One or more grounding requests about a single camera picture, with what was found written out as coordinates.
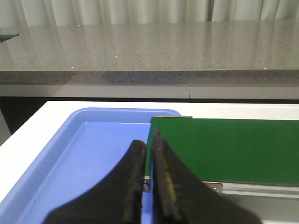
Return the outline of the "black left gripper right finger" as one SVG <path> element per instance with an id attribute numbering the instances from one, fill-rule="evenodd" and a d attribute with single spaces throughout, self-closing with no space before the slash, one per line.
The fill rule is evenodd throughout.
<path id="1" fill-rule="evenodd" d="M 155 129 L 151 145 L 155 224 L 260 224 L 254 213 L 213 192 Z"/>

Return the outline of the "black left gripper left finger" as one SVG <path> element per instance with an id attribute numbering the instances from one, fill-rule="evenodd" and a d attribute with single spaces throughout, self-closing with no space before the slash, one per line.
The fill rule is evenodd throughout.
<path id="1" fill-rule="evenodd" d="M 146 145 L 134 140 L 99 183 L 74 200 L 52 210 L 45 224 L 139 224 Z"/>

